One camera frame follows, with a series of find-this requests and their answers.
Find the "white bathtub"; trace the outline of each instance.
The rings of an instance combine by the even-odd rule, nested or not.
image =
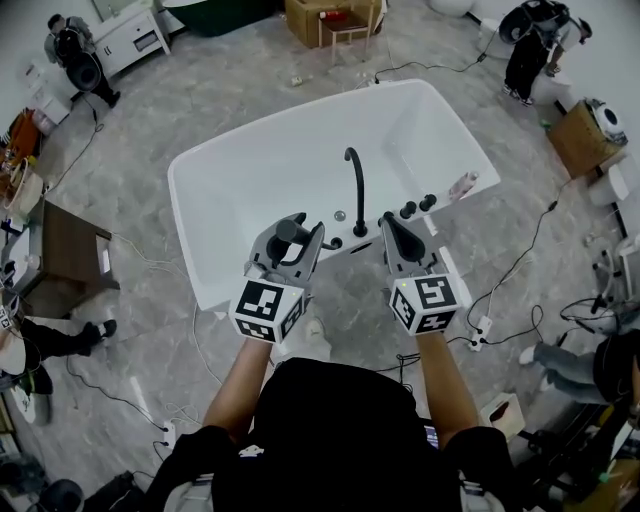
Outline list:
[[[368,234],[356,238],[356,179],[345,149],[356,149],[365,181]],[[407,201],[438,196],[465,172],[471,194],[500,178],[455,112],[427,82],[406,80],[330,96],[211,139],[178,156],[169,189],[180,244],[198,304],[224,310],[237,292],[255,237],[280,218],[306,212],[340,251],[377,238],[377,220]],[[334,213],[342,210],[346,220]],[[418,210],[416,216],[424,215]]]

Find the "black faucet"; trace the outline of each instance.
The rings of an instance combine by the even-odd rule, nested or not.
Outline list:
[[[353,160],[353,167],[356,170],[356,184],[358,186],[358,218],[353,228],[353,234],[362,238],[367,234],[367,226],[364,225],[364,176],[362,175],[362,164],[356,150],[347,148],[344,152],[344,159],[347,162]]]

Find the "person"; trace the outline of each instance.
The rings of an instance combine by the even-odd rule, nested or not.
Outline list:
[[[583,19],[569,19],[557,30],[532,30],[518,41],[513,49],[502,91],[520,100],[524,106],[530,107],[533,105],[530,98],[531,87],[545,65],[546,73],[555,75],[560,71],[560,58],[577,43],[584,45],[592,36],[591,26]],[[547,64],[554,45],[551,61]]]
[[[563,348],[538,343],[520,354],[521,365],[541,364],[547,369],[540,389],[552,387],[584,404],[623,403],[632,416],[640,403],[640,331],[614,335],[595,352],[577,356]]]
[[[44,370],[42,363],[46,359],[74,354],[89,356],[93,347],[113,336],[118,327],[115,320],[98,325],[87,322],[79,334],[69,336],[26,318],[21,322],[14,319],[14,324],[19,325],[19,332],[11,326],[0,330],[0,391],[33,372],[41,394],[53,391],[46,373],[39,372]]]
[[[324,340],[314,322],[307,335]],[[443,335],[416,342],[438,448],[412,394],[381,373],[293,357],[261,392],[273,345],[247,338],[141,510],[521,511],[506,439],[478,426]]]
[[[102,98],[108,105],[109,108],[114,108],[120,99],[120,91],[114,92],[111,87],[109,87],[109,82],[107,78],[104,76],[104,71],[102,69],[102,63],[96,54],[96,47],[93,42],[93,34],[89,30],[89,25],[86,22],[77,16],[71,16],[68,19],[63,18],[60,14],[54,14],[49,19],[47,23],[49,27],[49,34],[44,41],[44,51],[47,54],[47,58],[52,64],[58,64],[60,67],[64,67],[64,63],[62,59],[58,56],[55,47],[56,35],[65,28],[70,28],[78,33],[78,38],[80,41],[80,45],[83,51],[90,53],[91,56],[95,59],[98,67],[100,68],[100,73],[102,74],[102,78],[98,83],[97,87],[93,89],[93,94]]]

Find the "wooden chair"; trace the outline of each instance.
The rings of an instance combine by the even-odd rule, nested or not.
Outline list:
[[[362,61],[367,60],[367,53],[369,51],[369,38],[371,37],[371,29],[373,23],[373,7],[375,0],[369,1],[369,17],[368,20],[362,19],[358,14],[354,12],[354,0],[349,2],[349,10],[346,12],[347,17],[342,20],[327,20],[321,19],[318,15],[318,41],[320,48],[322,48],[322,27],[325,26],[329,32],[331,32],[331,65],[336,65],[336,44],[338,42],[339,34],[349,35],[349,44],[353,40],[353,34],[357,32],[366,32],[367,38],[364,43],[364,58]]]

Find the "white cabinet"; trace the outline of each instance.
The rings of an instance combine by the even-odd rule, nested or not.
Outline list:
[[[152,8],[134,4],[97,27],[96,54],[107,77],[160,48],[170,54],[156,16]]]

